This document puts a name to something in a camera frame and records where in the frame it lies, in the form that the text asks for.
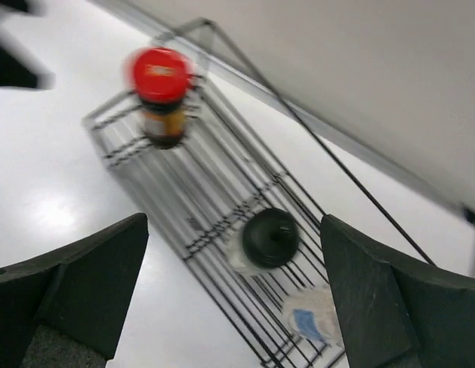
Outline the red lid spice jar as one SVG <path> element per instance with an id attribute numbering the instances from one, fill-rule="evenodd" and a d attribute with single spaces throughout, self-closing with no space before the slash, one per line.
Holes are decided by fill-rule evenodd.
<path id="1" fill-rule="evenodd" d="M 171 48 L 141 48 L 127 61 L 127 79 L 142 105 L 141 130 L 151 144 L 171 149 L 185 136 L 184 102 L 192 88 L 188 58 Z"/>

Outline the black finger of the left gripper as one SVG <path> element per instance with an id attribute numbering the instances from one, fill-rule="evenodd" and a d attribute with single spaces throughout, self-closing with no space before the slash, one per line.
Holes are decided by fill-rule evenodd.
<path id="1" fill-rule="evenodd" d="M 0 1 L 0 23 L 11 15 L 41 17 L 45 13 L 40 1 Z M 0 88 L 47 90 L 54 75 L 44 71 L 24 45 L 0 27 Z"/>

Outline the silver lid white bottle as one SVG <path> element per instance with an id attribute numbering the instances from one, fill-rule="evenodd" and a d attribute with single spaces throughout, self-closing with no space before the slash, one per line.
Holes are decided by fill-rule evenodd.
<path id="1" fill-rule="evenodd" d="M 308 340 L 343 348 L 339 320 L 328 284 L 305 288 L 288 297 L 282 306 L 287 329 Z"/>

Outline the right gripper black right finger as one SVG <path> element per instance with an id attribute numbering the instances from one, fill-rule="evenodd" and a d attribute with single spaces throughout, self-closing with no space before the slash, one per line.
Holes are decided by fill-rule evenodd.
<path id="1" fill-rule="evenodd" d="M 475 278 L 383 245 L 333 215 L 323 257 L 351 367 L 475 367 Z"/>

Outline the black lid white bottle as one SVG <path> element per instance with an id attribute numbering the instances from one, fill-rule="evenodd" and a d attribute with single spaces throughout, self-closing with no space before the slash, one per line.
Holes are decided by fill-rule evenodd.
<path id="1" fill-rule="evenodd" d="M 239 274 L 255 276 L 281 268 L 300 249 L 300 229 L 287 211 L 267 208 L 246 221 L 226 242 L 229 265 Z"/>

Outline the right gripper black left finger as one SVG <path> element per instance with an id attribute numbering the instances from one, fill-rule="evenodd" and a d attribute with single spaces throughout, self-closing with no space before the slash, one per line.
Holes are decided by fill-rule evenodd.
<path id="1" fill-rule="evenodd" d="M 149 239 L 136 213 L 0 268 L 0 367 L 105 367 L 114 358 Z"/>

